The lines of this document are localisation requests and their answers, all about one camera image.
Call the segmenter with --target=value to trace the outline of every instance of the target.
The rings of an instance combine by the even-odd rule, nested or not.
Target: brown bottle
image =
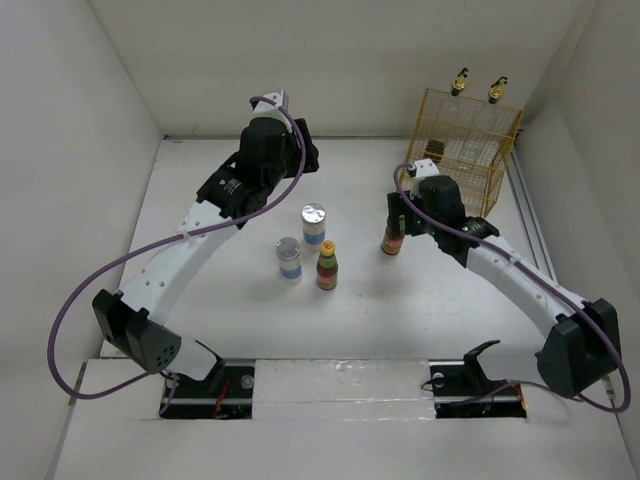
[[[320,256],[316,267],[318,278],[316,283],[323,290],[333,290],[338,284],[338,261],[336,260],[336,246],[331,240],[325,240],[320,245]]]

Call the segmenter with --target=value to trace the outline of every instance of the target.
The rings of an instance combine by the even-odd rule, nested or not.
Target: yellow bottle cap
[[[320,254],[321,255],[333,255],[336,252],[336,244],[333,243],[331,240],[325,240],[324,242],[322,242],[322,245],[320,245]]]

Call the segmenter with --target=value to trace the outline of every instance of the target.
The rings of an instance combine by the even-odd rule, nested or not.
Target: can lid
[[[318,224],[324,221],[326,212],[319,203],[309,203],[302,209],[302,221],[305,223]]]
[[[293,260],[300,255],[300,242],[293,237],[281,238],[276,243],[276,256],[280,260]]]
[[[321,255],[333,255],[336,252],[336,244],[333,243],[331,240],[325,240],[324,242],[322,242],[322,245],[320,245],[320,254]]]

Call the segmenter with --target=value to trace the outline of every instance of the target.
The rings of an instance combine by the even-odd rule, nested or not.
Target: wire mesh
[[[522,110],[500,104],[494,106],[491,130],[476,128],[485,100],[460,96],[455,123],[439,115],[448,92],[427,89],[409,144],[406,160],[432,158],[443,175],[460,187],[462,201],[471,216],[485,217],[498,200]],[[403,174],[402,186],[411,189],[413,179]]]

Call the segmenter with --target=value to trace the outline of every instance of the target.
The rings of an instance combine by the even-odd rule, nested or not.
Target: white table
[[[635,478],[613,415],[543,391],[525,388],[527,420],[435,420],[429,394],[418,388],[424,359],[460,358],[493,338],[530,351],[543,339],[430,238],[406,239],[395,258],[380,252],[386,194],[406,141],[317,146],[319,172],[214,254],[167,326],[223,357],[379,360],[258,362],[249,421],[158,419],[157,377],[79,402],[56,478]],[[235,140],[163,142],[132,248],[172,234],[197,188],[236,148]],[[337,245],[332,292],[315,286],[311,254],[301,284],[278,278],[275,242],[301,236],[300,210],[311,201],[326,207]],[[489,220],[531,257],[506,181]],[[147,259],[129,262],[123,280]],[[102,355],[117,354],[105,345]],[[93,360],[83,390],[138,371],[128,360]],[[600,385],[588,393],[606,401]]]

